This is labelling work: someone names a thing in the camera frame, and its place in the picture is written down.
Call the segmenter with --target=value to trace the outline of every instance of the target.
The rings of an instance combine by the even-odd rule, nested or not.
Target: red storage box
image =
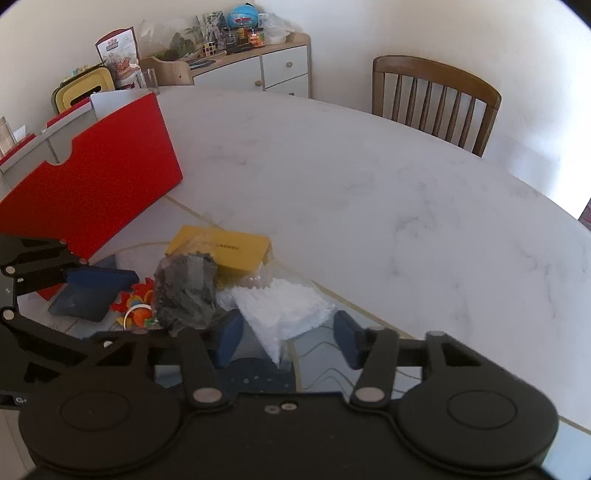
[[[74,137],[64,164],[42,163],[16,185],[0,202],[0,229],[64,239],[89,258],[182,179],[156,96],[146,95]]]

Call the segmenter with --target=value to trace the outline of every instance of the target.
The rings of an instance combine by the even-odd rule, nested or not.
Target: jar
[[[17,141],[14,140],[10,125],[8,125],[4,117],[0,118],[0,158],[6,155],[16,144]]]
[[[249,42],[254,48],[265,46],[265,33],[262,28],[253,28],[248,34]]]

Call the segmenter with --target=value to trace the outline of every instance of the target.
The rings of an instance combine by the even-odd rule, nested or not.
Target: clear plastic bag
[[[219,304],[241,311],[276,365],[285,359],[286,341],[319,327],[335,312],[336,306],[312,282],[277,261],[244,278],[241,285],[220,292]]]
[[[187,327],[207,329],[215,321],[217,264],[212,255],[199,253],[207,242],[201,236],[189,239],[161,260],[154,274],[152,310],[172,336]]]
[[[259,14],[259,27],[264,29],[268,45],[284,43],[286,37],[295,31],[275,14]]]

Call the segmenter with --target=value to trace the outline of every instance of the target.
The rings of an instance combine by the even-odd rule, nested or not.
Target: wooden chair
[[[486,109],[480,124],[480,130],[476,137],[476,142],[472,153],[482,156],[488,138],[491,135],[493,124],[495,123],[496,114],[501,105],[501,95],[492,86],[484,80],[464,72],[455,67],[445,65],[433,60],[421,59],[418,57],[408,57],[406,55],[385,55],[374,60],[374,79],[372,91],[372,113],[374,115],[383,116],[384,114],[384,87],[387,73],[398,75],[396,82],[396,91],[394,93],[394,105],[392,107],[392,120],[398,122],[398,113],[400,110],[400,97],[402,93],[402,78],[409,76],[413,78],[413,84],[410,90],[410,97],[408,99],[408,108],[404,123],[408,126],[413,121],[413,114],[415,108],[415,100],[417,96],[417,79],[427,80],[427,91],[423,101],[423,110],[421,111],[421,119],[418,123],[418,128],[425,131],[427,124],[427,116],[429,113],[429,104],[431,103],[431,90],[433,83],[443,86],[441,97],[439,99],[439,106],[435,115],[435,123],[431,132],[434,136],[439,136],[439,129],[441,127],[441,120],[443,117],[443,109],[446,103],[447,89],[451,88],[456,91],[456,98],[453,103],[452,114],[447,126],[445,140],[451,142],[454,129],[456,127],[457,116],[460,110],[460,100],[462,93],[469,95],[471,98],[470,105],[464,120],[462,134],[458,146],[464,148],[466,139],[472,123],[472,116],[474,114],[474,107],[476,100],[481,100],[486,103]]]

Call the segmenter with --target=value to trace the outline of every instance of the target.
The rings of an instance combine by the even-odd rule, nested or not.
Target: yellow box
[[[208,253],[217,263],[220,280],[226,283],[256,272],[261,263],[266,263],[270,251],[271,239],[267,236],[183,225],[166,254]]]

